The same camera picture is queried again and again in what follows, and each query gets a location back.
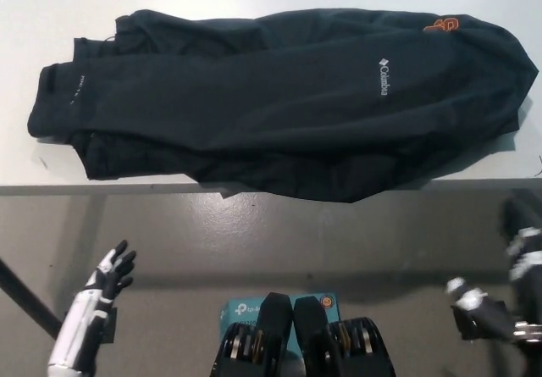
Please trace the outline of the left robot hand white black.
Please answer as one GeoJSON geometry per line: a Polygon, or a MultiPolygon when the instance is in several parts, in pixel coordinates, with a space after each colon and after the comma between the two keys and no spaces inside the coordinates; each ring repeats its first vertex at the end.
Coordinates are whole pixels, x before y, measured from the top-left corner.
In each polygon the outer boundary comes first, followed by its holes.
{"type": "Polygon", "coordinates": [[[96,266],[75,295],[47,365],[48,377],[93,376],[115,299],[133,283],[136,251],[121,241],[96,266]]]}

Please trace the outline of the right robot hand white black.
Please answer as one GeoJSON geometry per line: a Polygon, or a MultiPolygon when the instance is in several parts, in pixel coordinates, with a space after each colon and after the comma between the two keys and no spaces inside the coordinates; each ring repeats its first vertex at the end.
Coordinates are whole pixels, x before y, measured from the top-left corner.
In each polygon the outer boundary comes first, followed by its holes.
{"type": "Polygon", "coordinates": [[[463,340],[497,339],[512,344],[541,341],[541,197],[514,190],[501,205],[500,233],[505,242],[507,277],[516,308],[511,311],[462,277],[446,284],[463,340]]]}

